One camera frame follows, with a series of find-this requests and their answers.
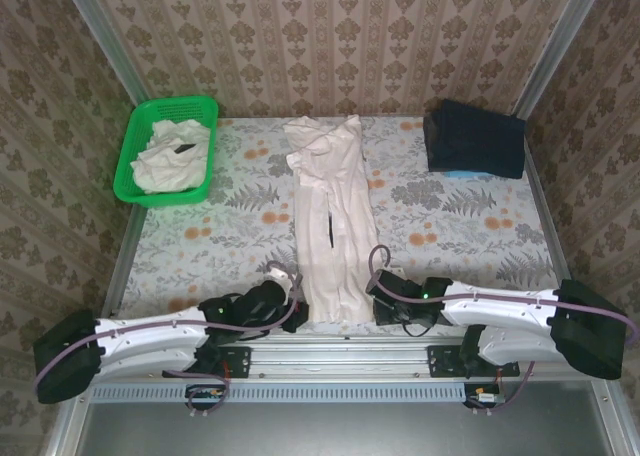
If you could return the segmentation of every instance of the white garment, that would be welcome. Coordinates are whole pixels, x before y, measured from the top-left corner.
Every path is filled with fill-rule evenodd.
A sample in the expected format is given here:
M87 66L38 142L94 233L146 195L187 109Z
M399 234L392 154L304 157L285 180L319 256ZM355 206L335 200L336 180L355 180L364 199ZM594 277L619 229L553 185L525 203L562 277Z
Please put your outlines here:
M133 180L145 193L168 193L197 188L205 178L211 131L194 119L153 123L146 151L131 163ZM175 150L194 144L179 154Z
M365 287L369 252L378 236L361 154L360 118L350 116L333 127L302 117L286 124L284 131L296 150L287 163L295 174L298 265L309 320L373 321L373 302Z

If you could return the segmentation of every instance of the folded cloth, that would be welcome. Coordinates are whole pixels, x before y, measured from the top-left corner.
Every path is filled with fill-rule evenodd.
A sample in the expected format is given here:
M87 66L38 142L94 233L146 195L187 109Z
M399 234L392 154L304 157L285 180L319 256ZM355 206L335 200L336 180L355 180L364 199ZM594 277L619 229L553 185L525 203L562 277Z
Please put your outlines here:
M153 123L146 151L131 163L133 180L145 193L197 188L207 171L210 130L189 119Z
M522 178L525 121L445 99L423 127L429 171Z

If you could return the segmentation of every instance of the wall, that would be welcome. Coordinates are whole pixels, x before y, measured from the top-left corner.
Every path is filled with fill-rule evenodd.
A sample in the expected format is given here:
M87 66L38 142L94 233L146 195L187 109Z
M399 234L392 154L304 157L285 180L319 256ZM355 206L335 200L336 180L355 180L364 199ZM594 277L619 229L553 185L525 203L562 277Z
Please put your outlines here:
M153 97L227 116L509 112L567 0L99 0Z
M37 454L55 416L32 394L33 341L103 302L128 101L71 0L0 0L0 455Z
M529 121L572 275L640 320L640 0L597 0ZM640 348L624 387L640 421Z

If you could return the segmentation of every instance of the black towel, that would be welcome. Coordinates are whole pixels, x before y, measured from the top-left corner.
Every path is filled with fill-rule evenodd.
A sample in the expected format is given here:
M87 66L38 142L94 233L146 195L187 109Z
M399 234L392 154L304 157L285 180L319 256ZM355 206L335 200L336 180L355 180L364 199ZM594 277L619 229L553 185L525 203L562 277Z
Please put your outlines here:
M429 171L476 171L520 179L525 121L445 99L425 117Z

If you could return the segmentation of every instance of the green basket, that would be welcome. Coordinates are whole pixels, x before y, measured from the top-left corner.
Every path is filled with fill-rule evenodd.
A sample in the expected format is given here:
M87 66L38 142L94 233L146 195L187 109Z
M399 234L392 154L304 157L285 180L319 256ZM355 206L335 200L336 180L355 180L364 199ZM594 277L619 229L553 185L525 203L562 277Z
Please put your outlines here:
M203 126L211 128L207 173L204 182L197 188L186 189L179 193L145 194L133 182L131 162L138 159L138 153L147 149L147 143L153 136L152 123L169 119L174 123L195 119ZM124 136L118 168L113 181L116 196L127 203L137 203L146 208L193 204L207 199L211 176L213 174L213 155L216 142L216 123L218 104L208 96L184 96L179 98L154 99L142 103L131 114L127 132Z

